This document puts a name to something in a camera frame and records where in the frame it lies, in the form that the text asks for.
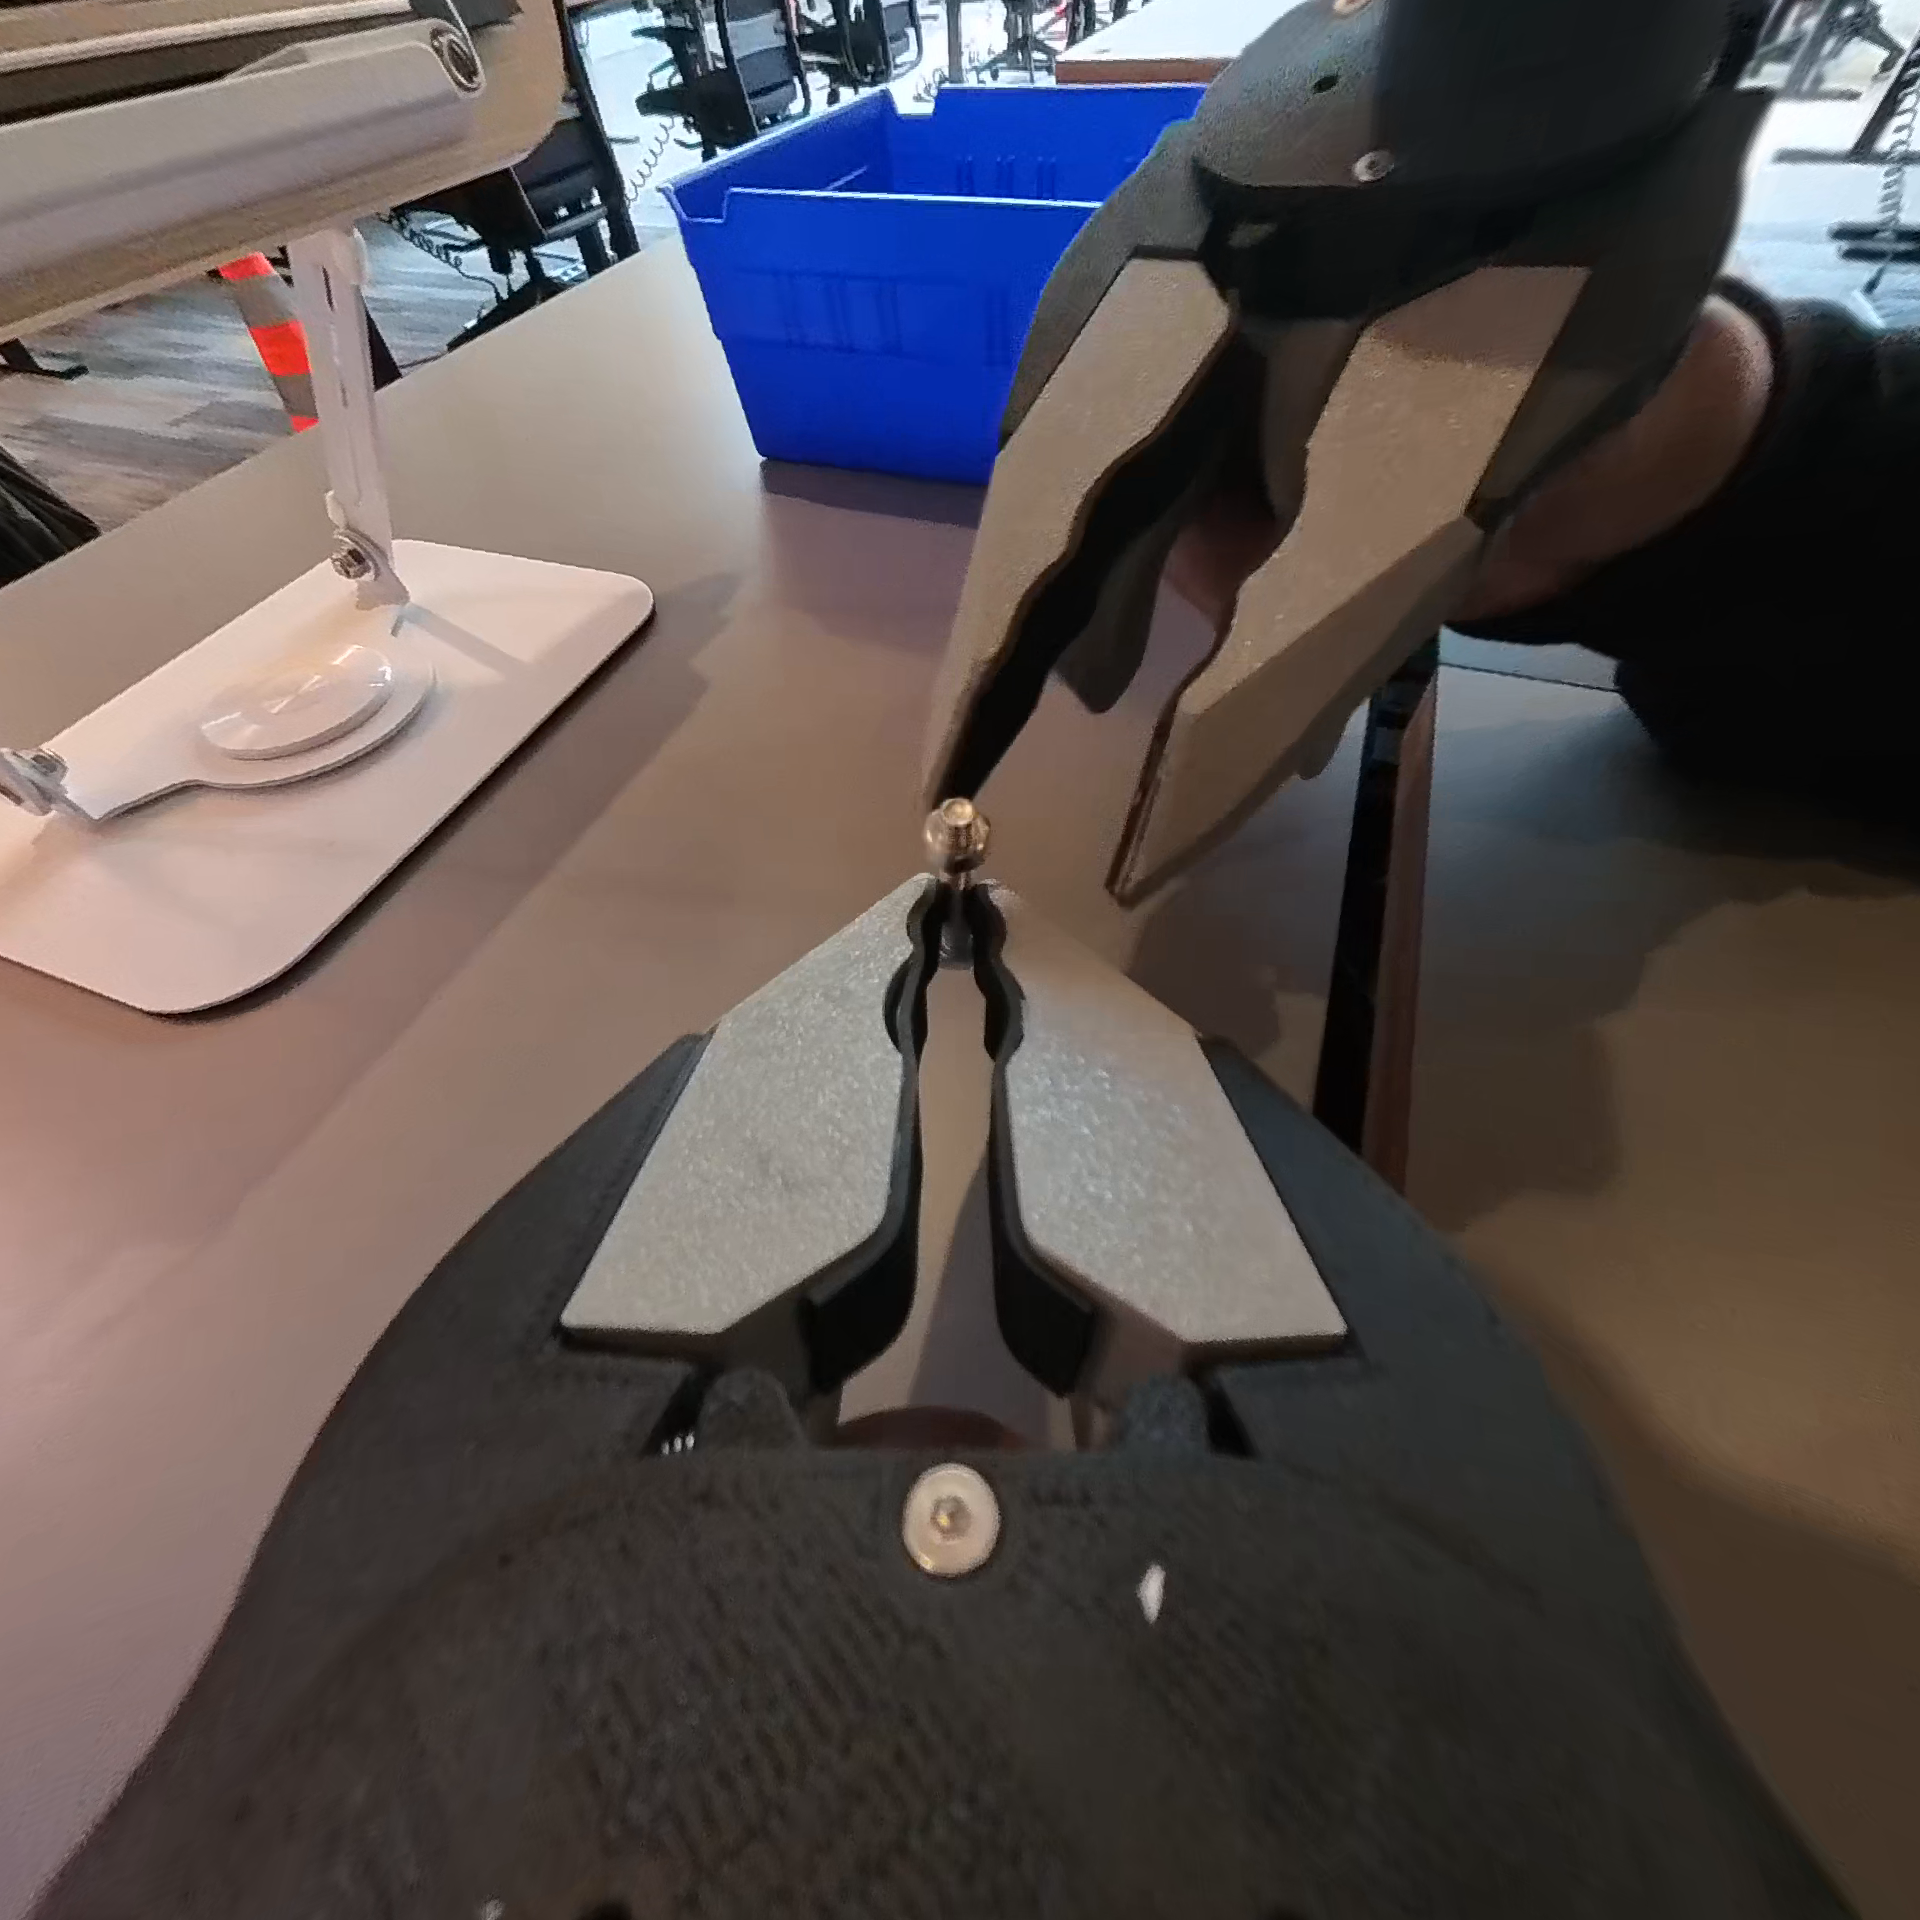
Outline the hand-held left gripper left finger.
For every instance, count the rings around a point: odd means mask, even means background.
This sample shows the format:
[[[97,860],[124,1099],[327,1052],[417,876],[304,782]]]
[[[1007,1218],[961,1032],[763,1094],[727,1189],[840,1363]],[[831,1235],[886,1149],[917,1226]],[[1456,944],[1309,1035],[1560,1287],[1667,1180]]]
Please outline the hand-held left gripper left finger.
[[[561,1308],[571,1346],[831,1394],[895,1340],[937,903],[897,885],[702,1038]]]

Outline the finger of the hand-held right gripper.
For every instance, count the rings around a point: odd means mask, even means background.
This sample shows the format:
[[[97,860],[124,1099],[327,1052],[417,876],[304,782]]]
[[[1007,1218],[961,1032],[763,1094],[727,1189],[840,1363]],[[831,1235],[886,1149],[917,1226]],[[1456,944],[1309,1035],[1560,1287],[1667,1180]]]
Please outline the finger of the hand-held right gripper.
[[[1108,888],[1135,906],[1316,776],[1431,635],[1479,550],[1470,508],[1584,292],[1581,267],[1483,267],[1369,325],[1305,443],[1302,500],[1163,712]]]
[[[943,660],[920,803],[976,800],[1048,678],[1107,712],[1134,683],[1177,520],[1232,408],[1239,304],[1184,258],[1134,258],[999,451]]]

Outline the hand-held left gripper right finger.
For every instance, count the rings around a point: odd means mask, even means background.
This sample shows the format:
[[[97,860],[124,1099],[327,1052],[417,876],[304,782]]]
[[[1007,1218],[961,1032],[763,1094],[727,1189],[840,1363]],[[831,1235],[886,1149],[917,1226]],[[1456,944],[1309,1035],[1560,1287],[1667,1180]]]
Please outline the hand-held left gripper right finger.
[[[1011,886],[969,908],[1001,1338],[1048,1394],[1329,1354],[1349,1323],[1196,1029]]]

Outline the blue plastic bin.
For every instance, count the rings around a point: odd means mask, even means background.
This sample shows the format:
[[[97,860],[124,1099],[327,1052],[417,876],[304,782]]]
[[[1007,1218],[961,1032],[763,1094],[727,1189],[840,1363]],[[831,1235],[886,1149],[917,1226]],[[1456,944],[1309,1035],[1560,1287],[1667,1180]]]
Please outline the blue plastic bin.
[[[792,118],[665,199],[768,461],[983,484],[1044,280],[1198,85],[943,86]]]

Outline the person's right forearm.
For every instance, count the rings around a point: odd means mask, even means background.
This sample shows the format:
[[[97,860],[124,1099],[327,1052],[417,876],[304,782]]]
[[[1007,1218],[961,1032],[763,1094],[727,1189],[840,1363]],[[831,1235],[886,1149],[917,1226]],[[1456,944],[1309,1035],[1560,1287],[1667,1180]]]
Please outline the person's right forearm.
[[[1771,349],[1721,492],[1508,626],[1616,666],[1679,770],[1915,835],[1917,343],[1827,301],[1721,292]]]

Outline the person's right hand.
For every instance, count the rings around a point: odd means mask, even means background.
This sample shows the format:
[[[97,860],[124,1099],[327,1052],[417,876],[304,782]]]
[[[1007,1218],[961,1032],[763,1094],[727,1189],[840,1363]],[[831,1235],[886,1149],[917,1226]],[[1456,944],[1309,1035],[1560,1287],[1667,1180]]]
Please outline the person's right hand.
[[[1709,294],[1638,412],[1500,520],[1446,623],[1475,631],[1539,607],[1709,506],[1760,434],[1771,386],[1768,331],[1747,304]]]

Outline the black office chair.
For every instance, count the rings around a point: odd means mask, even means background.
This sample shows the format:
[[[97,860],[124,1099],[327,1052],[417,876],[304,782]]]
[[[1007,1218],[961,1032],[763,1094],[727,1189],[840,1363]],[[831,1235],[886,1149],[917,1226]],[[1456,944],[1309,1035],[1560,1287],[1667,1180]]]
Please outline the black office chair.
[[[465,279],[475,276],[468,258],[484,258],[494,300],[468,333],[513,320],[574,283],[545,260],[550,250],[574,250],[582,276],[640,251],[609,144],[576,117],[559,118],[517,164],[401,200],[382,221]]]
[[[656,2],[644,12],[640,34],[662,46],[665,64],[635,109],[676,123],[704,160],[809,111],[795,4]]]
[[[838,86],[881,86],[926,55],[917,2],[806,4],[803,55]]]

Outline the white folding laptop stand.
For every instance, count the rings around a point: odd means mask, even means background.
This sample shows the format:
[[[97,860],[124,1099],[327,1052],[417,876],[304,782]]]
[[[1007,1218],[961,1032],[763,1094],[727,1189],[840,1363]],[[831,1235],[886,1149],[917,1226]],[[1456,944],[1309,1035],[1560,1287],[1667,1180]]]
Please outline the white folding laptop stand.
[[[5,959],[152,1016],[295,970],[656,611],[396,536],[360,220],[584,100],[564,4],[5,4],[5,331],[280,250],[327,555],[5,748]]]

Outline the orange traffic cone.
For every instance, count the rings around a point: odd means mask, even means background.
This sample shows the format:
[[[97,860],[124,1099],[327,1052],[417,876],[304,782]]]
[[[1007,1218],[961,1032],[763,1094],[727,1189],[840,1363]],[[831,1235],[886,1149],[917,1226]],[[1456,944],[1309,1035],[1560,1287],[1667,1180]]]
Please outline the orange traffic cone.
[[[246,253],[209,274],[235,304],[295,431],[319,423],[319,405],[293,283],[264,253]]]

